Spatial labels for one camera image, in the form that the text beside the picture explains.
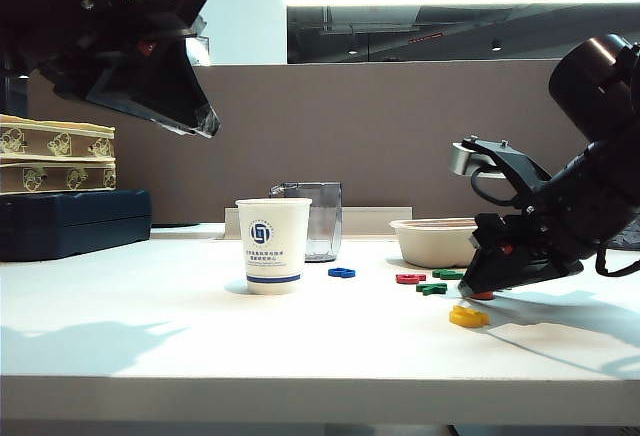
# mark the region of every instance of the gray partition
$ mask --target gray partition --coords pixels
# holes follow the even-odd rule
[[[496,208],[449,173],[452,141],[508,139],[552,173],[585,147],[547,93],[556,62],[199,68],[223,122],[210,140],[63,101],[39,76],[30,117],[115,126],[118,187],[150,190],[155,222],[222,221],[286,180],[342,181],[345,206],[468,216]]]

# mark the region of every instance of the bowl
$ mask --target bowl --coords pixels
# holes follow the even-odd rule
[[[469,266],[475,248],[469,241],[476,229],[472,218],[405,219],[391,221],[402,258],[423,268]]]

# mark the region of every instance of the green toy piece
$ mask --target green toy piece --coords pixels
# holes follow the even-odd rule
[[[447,283],[422,283],[416,285],[416,291],[424,294],[445,294],[447,292]]]
[[[434,269],[431,272],[431,276],[433,276],[434,278],[439,278],[443,274],[451,274],[451,273],[455,273],[455,271],[453,269]]]
[[[451,271],[450,273],[444,273],[440,275],[440,279],[443,281],[453,281],[462,279],[464,277],[464,273],[458,273],[457,271]]]
[[[432,285],[430,288],[424,288],[422,290],[423,296],[428,296],[430,294],[446,294],[446,293],[447,293],[447,288],[442,288],[435,284]]]

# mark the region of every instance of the white paper cup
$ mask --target white paper cup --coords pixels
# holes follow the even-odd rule
[[[295,291],[304,267],[311,199],[241,199],[236,205],[249,291]]]

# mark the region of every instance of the yellow toy piece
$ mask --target yellow toy piece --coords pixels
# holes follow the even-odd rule
[[[449,321],[465,328],[481,328],[485,324],[489,324],[489,315],[482,311],[456,305],[449,313]]]

